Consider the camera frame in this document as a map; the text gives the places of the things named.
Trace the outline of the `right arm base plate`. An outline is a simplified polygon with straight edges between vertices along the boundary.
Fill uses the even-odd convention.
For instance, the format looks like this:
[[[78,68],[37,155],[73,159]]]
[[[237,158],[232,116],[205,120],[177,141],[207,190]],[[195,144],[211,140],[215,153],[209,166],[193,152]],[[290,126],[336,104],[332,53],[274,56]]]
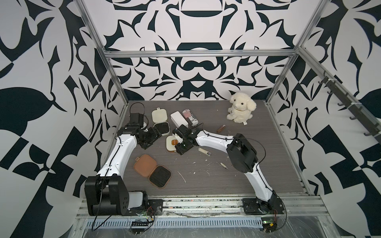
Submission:
[[[271,199],[268,202],[257,198],[242,199],[243,209],[246,215],[274,215],[284,214],[284,205],[280,198]]]

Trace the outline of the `small clipper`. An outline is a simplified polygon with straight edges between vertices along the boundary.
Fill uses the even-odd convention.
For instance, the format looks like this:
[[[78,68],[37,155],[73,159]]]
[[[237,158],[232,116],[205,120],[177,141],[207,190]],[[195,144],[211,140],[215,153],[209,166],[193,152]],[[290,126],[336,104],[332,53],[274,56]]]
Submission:
[[[223,164],[223,163],[219,163],[219,164],[220,164],[220,166],[222,166],[224,169],[229,170],[229,168],[228,168],[225,164]]]

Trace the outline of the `cream nail clipper case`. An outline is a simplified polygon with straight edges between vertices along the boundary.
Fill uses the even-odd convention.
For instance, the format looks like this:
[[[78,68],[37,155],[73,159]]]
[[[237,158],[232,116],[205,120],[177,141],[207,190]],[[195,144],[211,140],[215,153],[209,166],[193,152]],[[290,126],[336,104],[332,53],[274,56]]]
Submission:
[[[182,143],[183,139],[178,135],[173,134],[166,138],[166,149],[169,152],[176,152],[176,145]]]

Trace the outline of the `brown nail clipper case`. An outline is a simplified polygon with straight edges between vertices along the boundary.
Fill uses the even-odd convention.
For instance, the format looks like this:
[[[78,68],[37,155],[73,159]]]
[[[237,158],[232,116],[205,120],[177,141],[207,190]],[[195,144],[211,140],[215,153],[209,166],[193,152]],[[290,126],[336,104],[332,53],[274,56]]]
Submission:
[[[136,158],[134,170],[158,189],[163,189],[172,177],[172,172],[147,154]]]

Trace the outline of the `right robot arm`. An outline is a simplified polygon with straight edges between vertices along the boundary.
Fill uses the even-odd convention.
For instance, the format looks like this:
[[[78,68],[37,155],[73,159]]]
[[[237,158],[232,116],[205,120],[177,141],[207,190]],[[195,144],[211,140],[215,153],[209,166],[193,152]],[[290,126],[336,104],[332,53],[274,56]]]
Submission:
[[[243,173],[253,187],[260,210],[269,211],[275,206],[277,194],[266,181],[261,169],[257,151],[242,134],[223,136],[200,128],[189,129],[184,125],[173,130],[178,140],[176,152],[185,154],[195,146],[210,147],[225,152],[233,167]]]

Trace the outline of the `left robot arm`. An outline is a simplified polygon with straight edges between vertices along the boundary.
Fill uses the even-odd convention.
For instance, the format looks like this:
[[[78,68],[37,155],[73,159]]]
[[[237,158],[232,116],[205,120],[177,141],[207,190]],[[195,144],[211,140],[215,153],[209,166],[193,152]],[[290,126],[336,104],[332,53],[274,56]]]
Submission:
[[[130,114],[127,125],[117,131],[115,146],[105,165],[85,181],[84,191],[90,216],[129,215],[132,209],[144,207],[144,191],[128,191],[123,180],[130,156],[137,146],[150,147],[161,133],[144,125],[146,115]]]

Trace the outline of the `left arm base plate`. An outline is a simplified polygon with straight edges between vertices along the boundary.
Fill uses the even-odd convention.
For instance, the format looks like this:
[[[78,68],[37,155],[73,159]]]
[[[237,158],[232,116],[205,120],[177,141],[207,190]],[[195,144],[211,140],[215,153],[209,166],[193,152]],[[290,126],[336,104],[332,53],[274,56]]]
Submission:
[[[163,213],[163,199],[149,199],[143,202],[144,210],[148,216],[159,216]]]

